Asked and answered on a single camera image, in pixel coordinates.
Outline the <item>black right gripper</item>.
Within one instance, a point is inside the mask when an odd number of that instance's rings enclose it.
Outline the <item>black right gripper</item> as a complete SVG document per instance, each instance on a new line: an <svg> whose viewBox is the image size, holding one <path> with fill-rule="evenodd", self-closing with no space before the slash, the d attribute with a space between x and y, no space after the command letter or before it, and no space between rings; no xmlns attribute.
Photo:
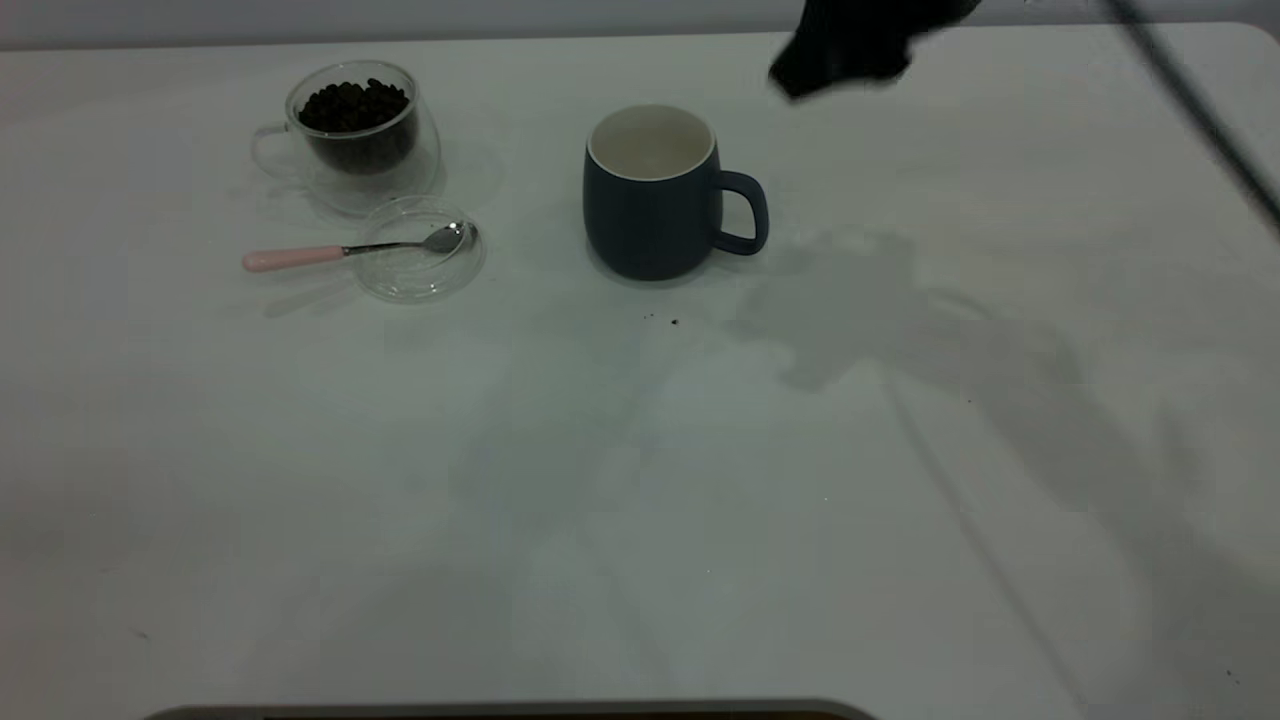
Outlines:
<svg viewBox="0 0 1280 720"><path fill-rule="evenodd" d="M911 63L906 41L965 20L978 1L806 1L800 35L772 61L771 83L804 101L838 88L877 87Z"/></svg>

